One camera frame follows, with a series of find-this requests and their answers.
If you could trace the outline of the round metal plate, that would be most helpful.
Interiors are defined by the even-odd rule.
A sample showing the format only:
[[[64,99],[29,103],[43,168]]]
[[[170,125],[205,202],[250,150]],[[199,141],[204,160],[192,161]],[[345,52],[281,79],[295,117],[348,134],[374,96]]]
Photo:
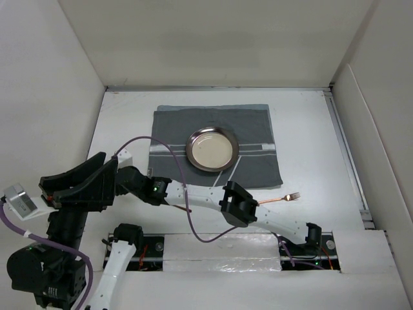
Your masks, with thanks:
[[[235,164],[239,142],[230,131],[221,127],[204,127],[187,139],[186,157],[197,169],[221,172]]]

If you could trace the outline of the grey striped cloth placemat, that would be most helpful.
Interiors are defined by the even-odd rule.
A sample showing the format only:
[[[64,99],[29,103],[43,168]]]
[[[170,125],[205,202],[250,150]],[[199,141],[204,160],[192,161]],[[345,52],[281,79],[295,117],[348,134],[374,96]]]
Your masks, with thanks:
[[[231,132],[239,143],[239,156],[223,172],[205,172],[185,154],[189,137],[205,127]],[[154,112],[148,175],[180,180],[190,185],[224,186],[235,181],[246,189],[277,188],[283,180],[268,105],[174,107],[161,105]]]

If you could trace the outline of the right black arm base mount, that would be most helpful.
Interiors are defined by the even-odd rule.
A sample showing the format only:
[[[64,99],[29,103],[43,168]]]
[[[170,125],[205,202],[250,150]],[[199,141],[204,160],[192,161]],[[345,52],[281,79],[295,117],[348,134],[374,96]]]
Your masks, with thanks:
[[[305,242],[295,244],[273,233],[279,247],[282,271],[332,270],[339,271],[336,243],[331,232],[323,233],[320,226],[307,223]]]

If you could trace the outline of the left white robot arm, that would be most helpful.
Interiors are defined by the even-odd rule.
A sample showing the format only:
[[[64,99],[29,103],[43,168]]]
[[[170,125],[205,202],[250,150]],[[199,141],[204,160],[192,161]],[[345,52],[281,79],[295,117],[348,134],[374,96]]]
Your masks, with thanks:
[[[117,156],[107,159],[100,152],[67,172],[43,176],[39,187],[39,201],[20,185],[7,188],[1,198],[1,206],[23,220],[42,212],[49,215],[46,237],[10,226],[31,240],[7,261],[12,288],[32,293],[42,309],[109,309],[131,258],[143,250],[143,231],[125,223],[115,229],[104,273],[91,293],[93,267],[79,250],[86,219],[112,205],[116,196],[139,196],[149,190],[150,181],[133,166],[120,167]]]

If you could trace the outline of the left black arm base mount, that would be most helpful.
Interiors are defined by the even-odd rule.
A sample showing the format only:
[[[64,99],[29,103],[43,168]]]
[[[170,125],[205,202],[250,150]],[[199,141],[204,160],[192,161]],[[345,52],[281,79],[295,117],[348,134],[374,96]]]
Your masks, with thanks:
[[[112,244],[116,240],[116,236],[122,236],[124,233],[132,231],[132,229],[125,227],[125,223],[122,223],[119,226],[121,227],[120,232],[116,232],[118,228],[115,228],[113,232],[108,233],[107,239],[101,240],[105,244],[103,269],[109,261],[109,256],[112,252]],[[126,270],[142,272],[162,271],[165,235],[145,234],[142,228],[139,228],[142,237],[139,240],[137,250],[128,263]]]

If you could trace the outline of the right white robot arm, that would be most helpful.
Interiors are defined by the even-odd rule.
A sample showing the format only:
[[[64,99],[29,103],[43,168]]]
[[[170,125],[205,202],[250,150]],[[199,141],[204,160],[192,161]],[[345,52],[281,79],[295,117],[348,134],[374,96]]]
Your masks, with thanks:
[[[226,222],[237,228],[248,226],[280,235],[289,249],[314,254],[321,248],[320,226],[284,216],[262,207],[252,195],[234,181],[223,187],[183,185],[169,178],[149,178],[133,167],[119,169],[116,194],[133,194],[150,205],[178,205],[203,207],[220,212]]]

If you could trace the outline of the copper fork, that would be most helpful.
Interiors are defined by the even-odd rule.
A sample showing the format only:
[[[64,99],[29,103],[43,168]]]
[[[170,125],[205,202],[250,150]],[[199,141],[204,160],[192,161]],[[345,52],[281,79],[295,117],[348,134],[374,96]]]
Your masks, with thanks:
[[[280,198],[272,198],[269,200],[263,200],[263,201],[259,201],[258,204],[262,205],[262,204],[266,204],[266,203],[273,203],[273,202],[280,202],[280,201],[286,201],[286,202],[290,202],[293,200],[297,200],[301,197],[299,192],[294,192],[292,194],[287,194],[283,197]]]

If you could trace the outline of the white foil-covered front block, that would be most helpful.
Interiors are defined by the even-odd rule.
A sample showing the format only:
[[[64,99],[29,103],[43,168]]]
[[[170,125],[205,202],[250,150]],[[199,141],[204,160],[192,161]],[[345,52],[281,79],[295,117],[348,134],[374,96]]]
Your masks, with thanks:
[[[268,233],[227,234],[201,243],[191,234],[168,234],[165,272],[271,273],[281,270],[276,237]]]

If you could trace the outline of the copper spoon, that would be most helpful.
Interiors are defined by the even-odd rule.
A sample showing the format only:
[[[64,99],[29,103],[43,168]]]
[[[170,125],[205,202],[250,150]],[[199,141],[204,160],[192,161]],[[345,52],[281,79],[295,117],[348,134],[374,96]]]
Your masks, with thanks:
[[[173,206],[175,208],[178,208],[179,210],[182,210],[182,211],[185,211],[185,212],[189,212],[189,213],[192,212],[191,209],[187,209],[186,207],[182,207],[182,206],[179,206],[179,205],[171,205],[171,206]]]

